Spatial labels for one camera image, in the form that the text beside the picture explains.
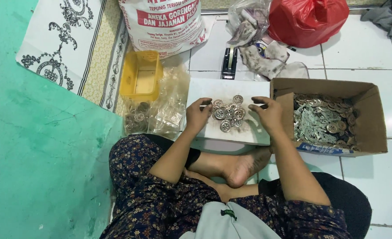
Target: white bag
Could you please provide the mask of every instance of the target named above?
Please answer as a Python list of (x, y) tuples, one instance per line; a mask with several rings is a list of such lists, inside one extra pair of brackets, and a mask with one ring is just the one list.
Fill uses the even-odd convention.
[(200, 0), (119, 0), (136, 51), (169, 57), (205, 42)]

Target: green wall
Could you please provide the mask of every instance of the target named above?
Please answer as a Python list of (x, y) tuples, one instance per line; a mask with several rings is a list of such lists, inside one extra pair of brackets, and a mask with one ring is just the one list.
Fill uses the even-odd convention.
[(98, 238), (121, 118), (22, 68), (37, 0), (0, 0), (0, 239)]

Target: yellow plastic container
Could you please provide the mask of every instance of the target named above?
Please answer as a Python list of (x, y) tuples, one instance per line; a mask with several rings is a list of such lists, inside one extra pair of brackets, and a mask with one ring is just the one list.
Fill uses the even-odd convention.
[(163, 74), (157, 51), (129, 52), (125, 56), (119, 94), (135, 102), (155, 101)]

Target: white board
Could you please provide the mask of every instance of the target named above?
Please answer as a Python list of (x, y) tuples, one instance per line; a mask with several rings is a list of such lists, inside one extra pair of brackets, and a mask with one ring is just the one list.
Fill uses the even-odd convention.
[(243, 103), (240, 105), (246, 111), (243, 123), (240, 127), (232, 127), (230, 132), (220, 130), (220, 120), (209, 117), (205, 128), (200, 131), (198, 137), (234, 141), (244, 144), (269, 145), (270, 136), (259, 122), (255, 112), (248, 109), (253, 104), (253, 96), (270, 95), (270, 82), (229, 80), (229, 79), (200, 79), (191, 78), (187, 107), (199, 98), (209, 97), (212, 101), (222, 100), (224, 104), (232, 103), (233, 96), (241, 95)]

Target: floral patterned fabric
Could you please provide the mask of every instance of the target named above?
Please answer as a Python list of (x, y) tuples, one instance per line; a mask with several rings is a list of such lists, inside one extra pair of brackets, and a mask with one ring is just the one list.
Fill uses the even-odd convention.
[[(114, 219), (101, 239), (179, 238), (195, 232), (202, 207), (220, 202), (217, 192), (197, 179), (181, 176), (177, 184), (148, 173), (164, 154), (145, 135), (119, 140), (110, 151), (110, 175), (117, 199)], [(350, 238), (343, 211), (301, 201), (285, 201), (283, 192), (231, 199), (281, 238)]]

